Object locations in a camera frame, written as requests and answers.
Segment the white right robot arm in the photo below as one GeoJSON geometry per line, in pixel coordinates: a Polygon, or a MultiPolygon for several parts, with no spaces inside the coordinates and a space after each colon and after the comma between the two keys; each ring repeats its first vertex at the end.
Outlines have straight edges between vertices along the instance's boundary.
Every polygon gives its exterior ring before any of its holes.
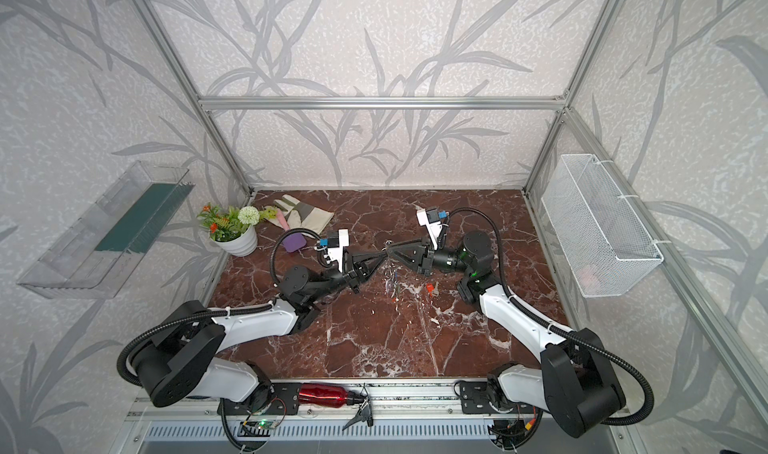
{"type": "Polygon", "coordinates": [[[427,239],[392,244],[388,256],[418,274],[434,270],[463,274],[457,286],[464,302],[498,323],[531,352],[540,366],[511,363],[487,376],[487,403],[499,413],[527,404],[549,413],[568,435],[578,438],[626,405],[626,397],[611,362],[554,332],[558,326],[529,305],[509,295],[492,268],[489,236],[466,234],[457,248],[436,249],[427,239]]]}

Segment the bunch of coloured keys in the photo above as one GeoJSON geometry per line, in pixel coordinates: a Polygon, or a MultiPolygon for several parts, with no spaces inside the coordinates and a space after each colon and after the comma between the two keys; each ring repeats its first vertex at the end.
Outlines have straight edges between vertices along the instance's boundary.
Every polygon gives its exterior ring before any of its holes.
{"type": "Polygon", "coordinates": [[[390,297],[391,301],[393,303],[396,303],[398,301],[398,297],[400,295],[400,281],[399,281],[399,274],[395,272],[391,278],[386,282],[385,286],[385,293],[387,296],[390,297]]]}

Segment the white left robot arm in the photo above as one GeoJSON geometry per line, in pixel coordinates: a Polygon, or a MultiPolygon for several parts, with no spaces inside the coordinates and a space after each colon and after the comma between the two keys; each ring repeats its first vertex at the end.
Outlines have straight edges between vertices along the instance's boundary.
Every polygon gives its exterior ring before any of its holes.
{"type": "Polygon", "coordinates": [[[118,374],[142,387],[156,407],[185,398],[262,404],[270,390],[267,376],[245,362],[221,358],[220,352],[305,330],[320,313],[319,300],[344,289],[358,291],[385,258],[383,251],[346,254],[341,266],[322,272],[293,266],[277,283],[278,297],[266,304],[209,309],[188,301],[123,348],[116,363],[118,374]]]}

